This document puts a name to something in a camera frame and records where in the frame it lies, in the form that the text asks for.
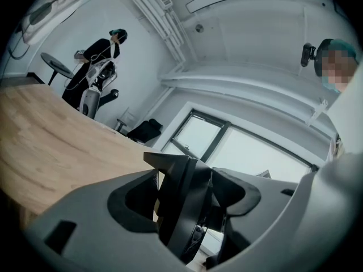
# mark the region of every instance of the round table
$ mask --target round table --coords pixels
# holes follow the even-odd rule
[[[50,66],[54,72],[52,74],[52,77],[50,78],[50,81],[48,83],[48,85],[50,85],[54,79],[54,77],[59,73],[63,76],[65,76],[66,78],[72,79],[74,74],[72,73],[71,70],[69,70],[63,63],[61,63],[59,60],[57,60],[56,58],[52,57],[50,54],[48,53],[41,53],[40,56],[42,57],[43,61],[45,61],[45,63]]]

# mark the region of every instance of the black pants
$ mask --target black pants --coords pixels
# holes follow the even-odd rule
[[[83,92],[89,88],[88,81],[84,78],[89,68],[90,64],[85,63],[74,75],[62,95],[62,98],[75,109],[79,107]]]

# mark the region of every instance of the black baseboard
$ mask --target black baseboard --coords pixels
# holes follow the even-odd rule
[[[32,78],[35,78],[37,81],[38,81],[38,83],[40,83],[40,84],[45,84],[42,80],[41,80],[41,78],[39,78],[35,73],[28,73],[27,74],[27,76],[28,77],[32,77]]]

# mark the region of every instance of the person in black clothing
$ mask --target person in black clothing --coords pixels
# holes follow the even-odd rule
[[[111,58],[112,44],[115,44],[113,58],[120,55],[119,45],[127,39],[126,30],[112,30],[109,34],[111,35],[111,40],[100,39],[85,50],[83,56],[80,58],[81,62],[83,62],[83,66],[74,75],[62,95],[62,98],[75,109],[79,107],[83,92],[89,88],[88,81],[85,79],[85,76],[89,71],[90,66],[104,60],[105,58]]]

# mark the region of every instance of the wooden table surface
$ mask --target wooden table surface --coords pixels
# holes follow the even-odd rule
[[[35,214],[80,186],[152,169],[144,151],[47,85],[0,91],[0,187]]]

